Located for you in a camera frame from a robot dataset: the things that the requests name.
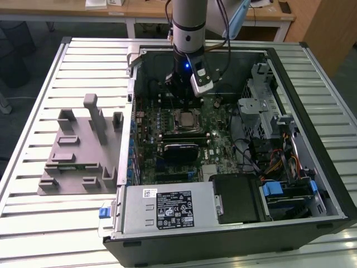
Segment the cpu socket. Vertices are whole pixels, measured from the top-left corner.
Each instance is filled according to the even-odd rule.
[[[175,132],[198,132],[200,128],[200,112],[198,110],[183,111],[180,109],[174,110],[173,119],[175,122]]]

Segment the silver cylinder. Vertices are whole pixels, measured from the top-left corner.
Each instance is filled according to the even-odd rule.
[[[178,51],[198,51],[205,42],[208,0],[173,0],[173,43]]]

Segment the power supply label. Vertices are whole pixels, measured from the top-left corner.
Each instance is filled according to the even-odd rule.
[[[195,226],[191,191],[157,193],[156,208],[159,230]]]

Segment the slotted aluminum tabletop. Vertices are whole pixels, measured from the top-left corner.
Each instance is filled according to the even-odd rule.
[[[82,97],[98,95],[104,115],[123,109],[127,53],[165,40],[80,39],[61,44],[0,183],[0,267],[120,267],[98,237],[98,209],[111,194],[36,194],[55,140],[61,108],[86,115]],[[356,120],[309,49],[299,44],[232,42],[274,47],[343,182],[357,201]],[[188,262],[165,267],[355,267],[357,229],[323,236],[299,250]]]

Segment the motherboard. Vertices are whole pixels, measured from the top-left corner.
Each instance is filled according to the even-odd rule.
[[[188,109],[170,93],[137,99],[137,141],[142,185],[207,181],[237,173],[229,132],[230,104],[219,96],[196,99]]]

